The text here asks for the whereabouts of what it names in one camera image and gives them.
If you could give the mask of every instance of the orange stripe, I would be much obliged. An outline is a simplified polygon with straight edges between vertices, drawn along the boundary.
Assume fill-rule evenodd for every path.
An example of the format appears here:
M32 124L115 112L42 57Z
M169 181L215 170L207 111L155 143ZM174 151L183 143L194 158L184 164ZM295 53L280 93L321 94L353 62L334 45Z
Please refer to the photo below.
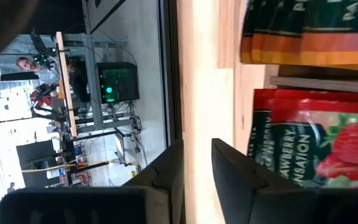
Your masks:
M241 53L240 54L240 62L241 63L255 63L252 59L251 59L251 54L250 53Z
M355 65L358 64L358 52L307 52L300 55L307 65Z
M264 39L266 34L254 34L254 38L252 38L252 59L256 62L262 61L261 50L264 45Z
M302 65L299 53L286 52L262 52L262 61L264 63L288 64L288 65Z
M358 33L356 34L311 34L302 36L302 51L338 52L358 51Z
M251 52L252 49L252 37L241 38L241 53Z
M296 52L301 49L301 38L268 35L265 37L263 49L272 52Z

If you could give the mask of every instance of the strawberry image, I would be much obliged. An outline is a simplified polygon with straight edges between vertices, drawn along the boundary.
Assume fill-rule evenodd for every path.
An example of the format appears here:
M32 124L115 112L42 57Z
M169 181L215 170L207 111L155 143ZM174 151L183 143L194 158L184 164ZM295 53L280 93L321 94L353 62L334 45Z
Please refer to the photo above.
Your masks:
M316 168L316 173L323 177L336 178L341 175L349 180L358 180L358 164L342 161L334 153L327 156Z
M345 162L358 164L358 122L347 123L333 139L333 153Z

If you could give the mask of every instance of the yellow cable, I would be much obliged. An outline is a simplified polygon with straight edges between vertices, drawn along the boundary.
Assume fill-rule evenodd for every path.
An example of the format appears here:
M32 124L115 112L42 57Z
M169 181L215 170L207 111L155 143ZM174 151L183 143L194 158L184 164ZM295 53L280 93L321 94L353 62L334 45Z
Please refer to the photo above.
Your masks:
M136 166L136 164L134 164L133 162L128 162L128 161L123 161L123 162L116 162L116 161L81 162L81 163L79 163L78 165L85 166L85 165L97 164L97 163L101 163L101 162L118 163L118 164L121 164L121 163L124 162L124 163L126 163L126 164ZM49 167L49 168L46 168L46 169L22 170L22 173L41 172L41 171L48 171L48 170L54 170L54 169L58 169L58 168L71 167L71 166L75 166L75 164L64 164L64 165L60 165L60 166Z

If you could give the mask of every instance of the wooden board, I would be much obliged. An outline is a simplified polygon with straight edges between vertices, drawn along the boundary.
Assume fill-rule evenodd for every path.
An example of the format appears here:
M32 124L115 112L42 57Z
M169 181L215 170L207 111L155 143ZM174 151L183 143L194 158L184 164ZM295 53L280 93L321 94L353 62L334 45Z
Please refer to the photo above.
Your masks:
M59 79L59 91L57 93L57 98L64 100L65 99L65 93L64 93L64 85L63 85L63 80Z
M280 65L278 76L344 80L355 77L358 78L358 70L304 65Z
M236 0L218 0L218 68L233 68L234 54L234 3Z
M358 80L320 80L313 78L272 77L274 85L312 90L349 91L358 93Z
M59 48L59 56L60 56L60 75L63 78L64 82L64 92L66 94L66 102L67 102L67 110L68 110L68 117L70 120L70 131L71 135L75 138L77 137L77 129L75 126L75 117L74 117L74 107L73 107L73 100L71 98L71 91L70 91L70 82L68 77L68 71L67 71L67 62L66 62L66 55L64 50L64 44L63 44L63 35L61 32L56 32L56 42L58 44Z
M217 69L217 0L178 3L187 224L224 223L211 139L232 144L233 69Z

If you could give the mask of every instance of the strawberry tea package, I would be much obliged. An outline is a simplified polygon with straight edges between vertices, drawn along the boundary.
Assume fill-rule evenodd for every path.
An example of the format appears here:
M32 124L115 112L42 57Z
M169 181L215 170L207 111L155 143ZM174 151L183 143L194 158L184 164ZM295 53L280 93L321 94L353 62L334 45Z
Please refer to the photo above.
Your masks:
M358 0L308 1L301 59L306 65L358 64Z
M252 38L252 60L253 62L262 61L262 51L264 48L265 37L269 35L269 27L275 15L277 0L262 1L258 15L255 18L254 34Z
M253 63L251 57L252 38L254 36L255 21L259 13L262 0L248 0L247 12L244 19L241 38L241 62Z
M300 51L307 1L283 0L277 3L264 38L262 61L301 65Z
M274 168L274 140L271 133L271 112L274 99L291 100L335 100L358 102L358 93L331 93L326 91L303 91L281 89L256 89L254 91L254 111L247 156L270 170Z
M358 188L358 103L272 100L274 171L303 187Z

